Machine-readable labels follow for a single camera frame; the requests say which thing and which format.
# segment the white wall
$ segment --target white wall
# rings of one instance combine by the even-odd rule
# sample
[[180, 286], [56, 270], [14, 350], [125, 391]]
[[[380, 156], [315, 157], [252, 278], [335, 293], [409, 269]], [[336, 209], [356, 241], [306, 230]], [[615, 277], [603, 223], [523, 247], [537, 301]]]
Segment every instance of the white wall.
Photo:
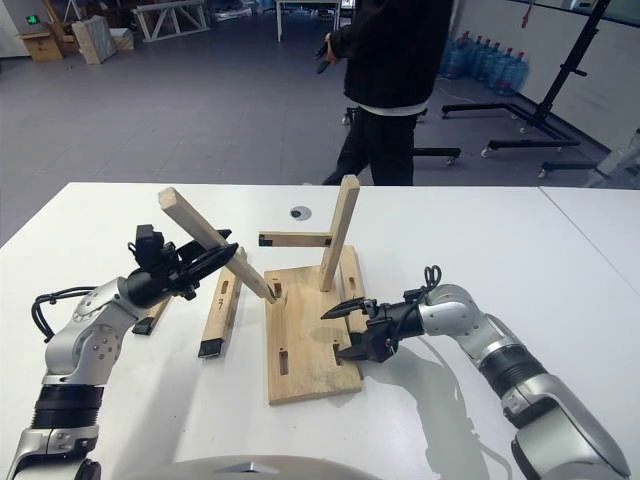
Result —
[[4, 2], [0, 0], [0, 58], [29, 55], [22, 40], [17, 35], [18, 30], [9, 16]]
[[[522, 29], [526, 9], [526, 4], [506, 0], [468, 0], [458, 31], [471, 30], [526, 52], [530, 73], [521, 93], [540, 102], [587, 17], [535, 7]], [[603, 20], [599, 29], [580, 64], [589, 75], [571, 75], [552, 112], [615, 148], [640, 127], [640, 28]]]

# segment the wooden board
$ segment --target wooden board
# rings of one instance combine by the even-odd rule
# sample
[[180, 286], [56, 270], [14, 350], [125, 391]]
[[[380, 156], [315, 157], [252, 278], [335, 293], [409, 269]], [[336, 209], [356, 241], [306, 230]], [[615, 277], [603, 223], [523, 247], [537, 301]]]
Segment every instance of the wooden board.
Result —
[[358, 177], [355, 175], [345, 176], [340, 184], [340, 193], [338, 194], [338, 201], [331, 221], [331, 245], [325, 249], [322, 263], [320, 264], [319, 284], [320, 290], [323, 292], [328, 291], [333, 283], [333, 277], [340, 260], [340, 252], [349, 230], [351, 216], [356, 208], [358, 193], [360, 193]]
[[355, 363], [335, 357], [351, 345], [345, 320], [320, 320], [341, 296], [334, 283], [318, 291], [319, 273], [317, 266], [265, 272], [278, 297], [265, 302], [271, 405], [362, 389]]
[[[158, 194], [158, 201], [162, 211], [204, 248], [227, 245], [222, 235], [175, 188], [169, 187], [161, 191]], [[229, 260], [227, 268], [260, 298], [271, 303], [276, 301], [267, 282], [247, 263], [245, 258], [238, 255], [238, 252]]]
[[173, 297], [165, 298], [162, 302], [151, 308], [149, 310], [149, 314], [133, 326], [131, 333], [146, 336], [151, 335], [153, 329], [156, 328], [156, 325], [158, 324], [158, 320], [160, 320], [160, 317], [167, 309], [172, 298]]
[[[247, 258], [244, 248], [238, 248], [238, 255]], [[202, 333], [198, 357], [217, 357], [222, 352], [222, 344], [229, 341], [229, 332], [238, 306], [242, 282], [227, 267], [220, 270], [216, 293], [213, 295], [207, 323]]]
[[329, 232], [260, 232], [260, 247], [328, 247], [331, 245]]
[[[342, 277], [342, 288], [344, 290], [345, 300], [365, 296], [358, 255], [356, 249], [351, 245], [342, 247], [342, 254], [340, 255], [340, 276]], [[364, 332], [367, 329], [367, 319], [368, 317], [360, 311], [351, 312], [347, 317], [349, 332]]]

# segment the cardboard box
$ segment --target cardboard box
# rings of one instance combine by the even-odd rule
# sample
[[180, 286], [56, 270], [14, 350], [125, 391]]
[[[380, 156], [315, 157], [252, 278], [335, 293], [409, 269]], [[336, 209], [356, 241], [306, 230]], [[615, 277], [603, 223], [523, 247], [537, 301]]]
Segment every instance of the cardboard box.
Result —
[[116, 44], [104, 17], [74, 22], [71, 27], [80, 45], [80, 53], [89, 65], [99, 65], [115, 55]]
[[111, 36], [116, 44], [116, 50], [133, 50], [133, 33], [128, 28], [110, 28]]
[[24, 42], [24, 46], [29, 50], [34, 62], [49, 62], [64, 58], [56, 37], [51, 34], [49, 29], [20, 35], [20, 38]]

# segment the wooden stick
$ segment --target wooden stick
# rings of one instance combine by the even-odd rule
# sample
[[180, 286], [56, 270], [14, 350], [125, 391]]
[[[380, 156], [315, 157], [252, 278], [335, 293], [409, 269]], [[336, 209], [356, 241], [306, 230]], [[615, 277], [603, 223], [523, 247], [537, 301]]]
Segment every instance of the wooden stick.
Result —
[[260, 232], [258, 245], [261, 247], [328, 247], [331, 245], [331, 233]]
[[333, 283], [333, 277], [340, 260], [340, 252], [342, 252], [342, 246], [347, 237], [347, 230], [349, 230], [349, 223], [356, 207], [359, 192], [360, 182], [355, 175], [347, 175], [342, 179], [340, 194], [331, 221], [331, 246], [325, 249], [320, 264], [321, 292], [328, 292]]
[[[227, 245], [227, 241], [222, 238], [222, 235], [175, 188], [169, 187], [160, 192], [158, 200], [162, 211], [207, 250]], [[275, 303], [276, 297], [265, 279], [247, 263], [245, 258], [238, 255], [238, 252], [229, 260], [227, 268], [260, 298]]]
[[173, 297], [167, 297], [155, 307], [151, 308], [151, 310], [149, 310], [149, 315], [138, 321], [131, 329], [131, 333], [135, 333], [137, 335], [151, 335], [151, 332], [156, 328], [158, 320], [160, 320], [160, 317], [167, 309], [172, 298]]
[[[242, 247], [238, 248], [238, 255], [247, 258]], [[198, 357], [217, 357], [222, 352], [222, 344], [229, 340], [228, 334], [233, 325], [241, 286], [242, 282], [231, 270], [226, 267], [220, 270], [216, 293], [211, 302], [204, 332], [202, 332]]]
[[[342, 247], [340, 255], [340, 276], [342, 277], [342, 289], [344, 299], [364, 297], [364, 285], [362, 285], [362, 274], [360, 273], [360, 263], [356, 249], [351, 245]], [[350, 333], [363, 333], [367, 329], [368, 317], [360, 310], [351, 312], [347, 317], [347, 327]]]

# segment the wooden base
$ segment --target wooden base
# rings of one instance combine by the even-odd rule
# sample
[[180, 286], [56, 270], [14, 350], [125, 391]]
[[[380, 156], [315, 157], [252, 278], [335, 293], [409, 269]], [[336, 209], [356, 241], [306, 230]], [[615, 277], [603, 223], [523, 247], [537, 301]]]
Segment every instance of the wooden base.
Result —
[[345, 320], [320, 320], [341, 294], [319, 278], [319, 266], [265, 272], [277, 297], [265, 302], [270, 405], [362, 390], [356, 364], [335, 356], [351, 345]]

